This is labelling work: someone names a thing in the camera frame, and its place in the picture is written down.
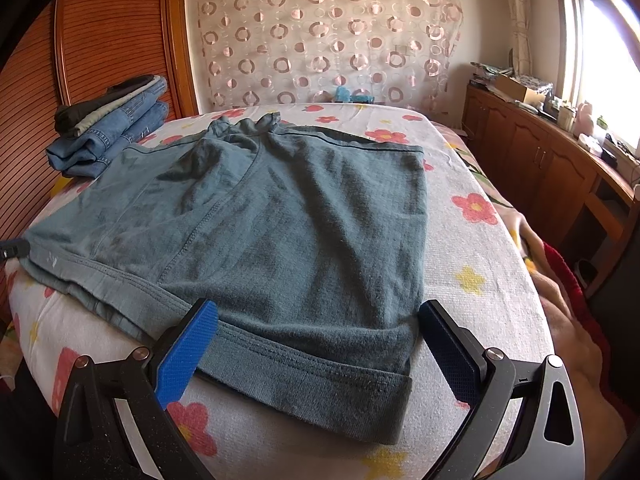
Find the teal pants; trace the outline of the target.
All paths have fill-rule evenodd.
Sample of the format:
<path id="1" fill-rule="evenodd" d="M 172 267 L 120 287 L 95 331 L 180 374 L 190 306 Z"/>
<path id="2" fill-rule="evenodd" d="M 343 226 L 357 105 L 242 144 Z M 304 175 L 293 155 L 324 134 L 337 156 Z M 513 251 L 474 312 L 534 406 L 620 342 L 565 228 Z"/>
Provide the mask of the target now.
<path id="1" fill-rule="evenodd" d="M 308 424 L 393 444 L 423 298 L 423 162 L 417 145 L 278 114 L 218 118 L 125 148 L 26 231 L 21 264 L 142 341 L 212 300 L 202 373 Z"/>

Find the folded blue jeans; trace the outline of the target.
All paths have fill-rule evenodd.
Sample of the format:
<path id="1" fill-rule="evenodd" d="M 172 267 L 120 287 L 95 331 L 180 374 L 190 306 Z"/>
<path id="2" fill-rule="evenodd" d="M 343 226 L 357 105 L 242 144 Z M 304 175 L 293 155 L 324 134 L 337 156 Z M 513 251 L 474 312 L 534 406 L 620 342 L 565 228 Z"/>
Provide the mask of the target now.
<path id="1" fill-rule="evenodd" d="M 58 136 L 46 147 L 50 166 L 66 178 L 99 177 L 124 148 L 163 125 L 168 105 L 160 96 L 165 91 L 158 84 L 138 94 L 77 138 Z"/>

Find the floral pink blanket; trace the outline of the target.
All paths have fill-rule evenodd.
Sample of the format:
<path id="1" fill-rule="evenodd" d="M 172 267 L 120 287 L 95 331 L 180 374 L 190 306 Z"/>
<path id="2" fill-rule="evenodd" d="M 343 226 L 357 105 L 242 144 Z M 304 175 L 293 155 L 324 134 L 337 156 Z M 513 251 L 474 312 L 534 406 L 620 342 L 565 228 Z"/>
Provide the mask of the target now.
<path id="1" fill-rule="evenodd" d="M 550 327 L 555 353 L 570 376 L 586 446 L 586 477 L 597 479 L 627 440 L 624 406 L 608 388 L 608 342 L 588 312 L 582 288 L 563 257 L 544 242 L 504 198 L 463 141 L 463 132 L 442 124 L 435 128 L 459 155 L 506 226 L 536 288 Z"/>

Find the folded light grey garment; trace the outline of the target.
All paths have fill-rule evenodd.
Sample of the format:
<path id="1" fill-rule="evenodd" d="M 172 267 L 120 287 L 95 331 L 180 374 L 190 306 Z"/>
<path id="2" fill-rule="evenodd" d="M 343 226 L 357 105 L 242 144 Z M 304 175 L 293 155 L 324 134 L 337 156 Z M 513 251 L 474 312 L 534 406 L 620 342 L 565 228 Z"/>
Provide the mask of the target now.
<path id="1" fill-rule="evenodd" d="M 116 108 L 119 108 L 128 103 L 138 94 L 145 92 L 146 90 L 155 88 L 158 84 L 160 85 L 160 88 L 166 90 L 166 79 L 160 75 L 155 75 L 153 79 L 144 86 L 141 86 L 136 90 L 132 90 L 131 92 L 127 93 L 126 96 L 122 96 L 121 98 L 98 107 L 86 117 L 82 118 L 76 126 L 73 126 L 73 128 L 70 129 L 70 136 L 77 138 L 104 116 L 110 114 L 113 110 L 116 110 Z"/>

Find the folded dark grey garment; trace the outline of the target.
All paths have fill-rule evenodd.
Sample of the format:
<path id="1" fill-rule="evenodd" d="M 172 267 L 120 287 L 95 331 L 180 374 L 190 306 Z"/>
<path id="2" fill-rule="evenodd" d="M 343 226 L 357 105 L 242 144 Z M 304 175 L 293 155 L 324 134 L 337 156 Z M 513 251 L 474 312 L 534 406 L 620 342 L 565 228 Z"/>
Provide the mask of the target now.
<path id="1" fill-rule="evenodd" d="M 70 105 L 61 105 L 54 114 L 54 130 L 59 136 L 70 136 L 70 129 L 76 126 L 82 118 L 98 107 L 112 102 L 132 90 L 136 90 L 150 82 L 155 75 L 142 75 L 127 79 L 120 84 L 108 88 L 102 96 L 93 100 L 81 101 Z"/>

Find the long wooden sideboard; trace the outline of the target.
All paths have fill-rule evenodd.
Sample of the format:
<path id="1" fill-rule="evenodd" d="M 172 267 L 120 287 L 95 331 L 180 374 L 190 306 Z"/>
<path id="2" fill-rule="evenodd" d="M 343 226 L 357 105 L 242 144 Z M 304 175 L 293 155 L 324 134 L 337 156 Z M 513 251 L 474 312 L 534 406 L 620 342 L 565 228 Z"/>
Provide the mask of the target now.
<path id="1" fill-rule="evenodd" d="M 466 87 L 462 129 L 488 179 L 572 268 L 594 266 L 588 297 L 623 255 L 639 220 L 639 189 L 566 132 L 493 93 Z"/>

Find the wooden slatted wardrobe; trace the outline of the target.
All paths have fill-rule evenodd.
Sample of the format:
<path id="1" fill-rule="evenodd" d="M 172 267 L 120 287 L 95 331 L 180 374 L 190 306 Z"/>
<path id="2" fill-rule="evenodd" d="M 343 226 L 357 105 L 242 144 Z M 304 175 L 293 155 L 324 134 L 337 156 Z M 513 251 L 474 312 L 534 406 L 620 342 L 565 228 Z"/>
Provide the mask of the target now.
<path id="1" fill-rule="evenodd" d="M 58 177 L 44 149 L 62 105 L 128 78 L 166 78 L 170 118 L 198 110 L 184 0 L 8 0 L 1 7 L 1 236 L 18 237 Z"/>

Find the cardboard box on sideboard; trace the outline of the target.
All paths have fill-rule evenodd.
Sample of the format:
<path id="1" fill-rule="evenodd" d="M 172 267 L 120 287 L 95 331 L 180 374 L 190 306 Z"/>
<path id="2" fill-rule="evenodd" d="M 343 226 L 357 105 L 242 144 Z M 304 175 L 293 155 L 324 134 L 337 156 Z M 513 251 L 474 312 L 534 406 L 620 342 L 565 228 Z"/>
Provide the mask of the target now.
<path id="1" fill-rule="evenodd" d="M 498 75 L 494 80 L 494 87 L 510 99 L 522 103 L 538 106 L 544 102 L 546 95 L 529 89 L 525 84 L 521 84 L 515 79 L 503 75 Z"/>

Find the blue plush toy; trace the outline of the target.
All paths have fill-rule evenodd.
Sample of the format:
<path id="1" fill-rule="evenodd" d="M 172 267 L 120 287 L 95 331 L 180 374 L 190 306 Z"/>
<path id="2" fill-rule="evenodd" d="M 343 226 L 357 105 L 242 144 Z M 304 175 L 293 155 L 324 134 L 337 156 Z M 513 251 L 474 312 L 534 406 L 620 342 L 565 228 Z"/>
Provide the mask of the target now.
<path id="1" fill-rule="evenodd" d="M 333 101 L 335 103 L 372 104 L 373 96 L 364 93 L 352 93 L 345 86 L 338 86 Z"/>

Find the sheer circle pattern curtain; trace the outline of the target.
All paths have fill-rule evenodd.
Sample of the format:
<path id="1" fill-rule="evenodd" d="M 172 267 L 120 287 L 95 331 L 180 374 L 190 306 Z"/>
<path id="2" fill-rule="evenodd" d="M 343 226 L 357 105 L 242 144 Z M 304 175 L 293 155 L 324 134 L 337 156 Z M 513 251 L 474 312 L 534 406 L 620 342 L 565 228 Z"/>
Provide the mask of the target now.
<path id="1" fill-rule="evenodd" d="M 186 0 L 196 81 L 212 110 L 331 101 L 434 110 L 460 0 Z"/>

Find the window with wooden frame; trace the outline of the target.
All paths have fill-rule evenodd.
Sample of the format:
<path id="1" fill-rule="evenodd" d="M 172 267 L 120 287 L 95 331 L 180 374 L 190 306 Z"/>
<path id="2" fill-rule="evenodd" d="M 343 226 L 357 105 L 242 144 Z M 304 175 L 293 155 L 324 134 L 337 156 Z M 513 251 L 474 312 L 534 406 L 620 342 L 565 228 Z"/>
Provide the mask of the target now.
<path id="1" fill-rule="evenodd" d="M 639 155 L 639 0 L 580 0 L 579 99 Z"/>

